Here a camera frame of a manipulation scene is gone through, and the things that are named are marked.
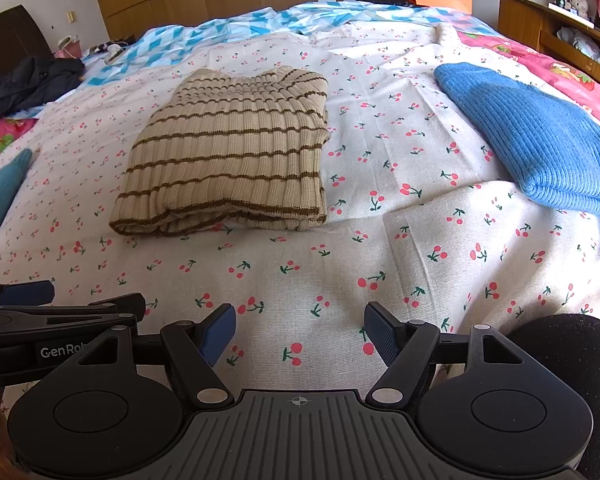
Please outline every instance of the dark clothing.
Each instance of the dark clothing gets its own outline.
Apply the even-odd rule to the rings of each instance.
[[[0,76],[0,117],[55,101],[80,84],[79,59],[27,57]]]
[[[587,401],[593,434],[578,472],[600,480],[600,320],[583,314],[542,317],[507,337]]]

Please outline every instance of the stuffed toy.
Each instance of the stuffed toy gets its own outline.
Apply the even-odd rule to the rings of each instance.
[[[581,18],[589,19],[589,3],[587,0],[571,0],[571,12],[573,12],[573,9]]]

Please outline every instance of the cherry print bedsheet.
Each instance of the cherry print bedsheet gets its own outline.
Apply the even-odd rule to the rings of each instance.
[[[216,371],[236,393],[364,394],[384,371],[363,327],[368,301],[443,332],[478,322],[508,332],[555,312],[600,318],[600,219],[532,203],[509,181],[435,85],[439,63],[460,61],[561,95],[495,52],[392,22],[226,43],[83,88],[45,108],[0,157],[1,167],[16,150],[41,149],[0,230],[0,283],[53,280],[56,304],[141,292],[141,333],[230,302],[237,331]],[[181,238],[109,228],[130,147],[182,78],[201,67],[253,75],[283,64],[329,81],[324,226],[218,224]],[[12,389],[7,404],[27,387]]]

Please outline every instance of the crosshair marking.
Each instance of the crosshair marking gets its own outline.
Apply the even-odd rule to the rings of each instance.
[[[300,406],[304,406],[306,403],[311,401],[305,397],[297,396],[291,399],[289,402],[293,403],[299,408]]]

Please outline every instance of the beige ribbed sweater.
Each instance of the beige ribbed sweater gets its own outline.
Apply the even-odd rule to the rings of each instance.
[[[136,140],[109,224],[123,235],[181,235],[227,219],[323,223],[326,89],[321,75],[288,66],[235,78],[197,70]]]

